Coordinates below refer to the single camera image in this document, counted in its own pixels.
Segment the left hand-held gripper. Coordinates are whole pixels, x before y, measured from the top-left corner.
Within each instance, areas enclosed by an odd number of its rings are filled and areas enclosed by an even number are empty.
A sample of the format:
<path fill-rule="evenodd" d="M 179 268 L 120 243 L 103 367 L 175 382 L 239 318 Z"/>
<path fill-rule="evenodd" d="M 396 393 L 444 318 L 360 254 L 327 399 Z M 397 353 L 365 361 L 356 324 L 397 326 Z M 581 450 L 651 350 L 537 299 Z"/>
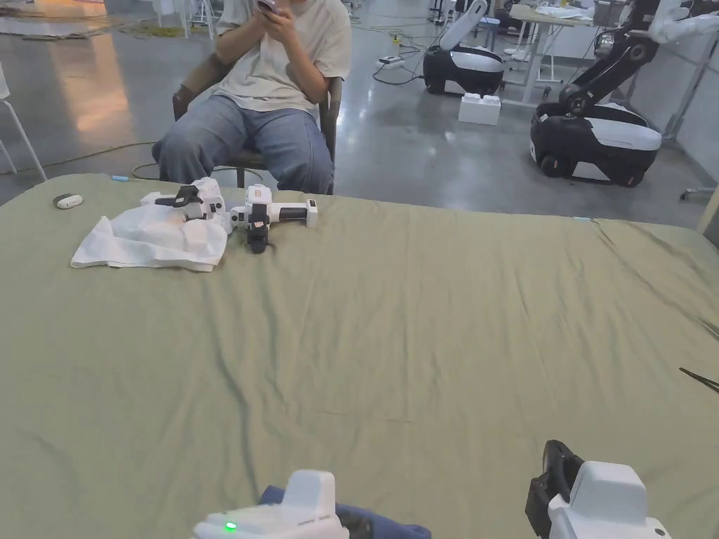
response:
<path fill-rule="evenodd" d="M 193 538 L 349 538 L 336 514 L 336 483 L 330 472 L 297 470 L 280 503 L 209 514 Z"/>

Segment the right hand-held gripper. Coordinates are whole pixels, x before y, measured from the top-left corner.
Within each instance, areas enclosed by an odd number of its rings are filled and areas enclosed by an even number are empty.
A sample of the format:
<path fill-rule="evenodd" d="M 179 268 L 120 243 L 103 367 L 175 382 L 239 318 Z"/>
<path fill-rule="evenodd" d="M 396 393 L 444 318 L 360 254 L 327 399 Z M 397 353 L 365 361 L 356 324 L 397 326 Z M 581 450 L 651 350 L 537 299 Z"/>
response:
<path fill-rule="evenodd" d="M 667 538 L 649 516 L 647 489 L 633 468 L 585 461 L 548 440 L 543 473 L 530 481 L 524 509 L 537 538 Z"/>

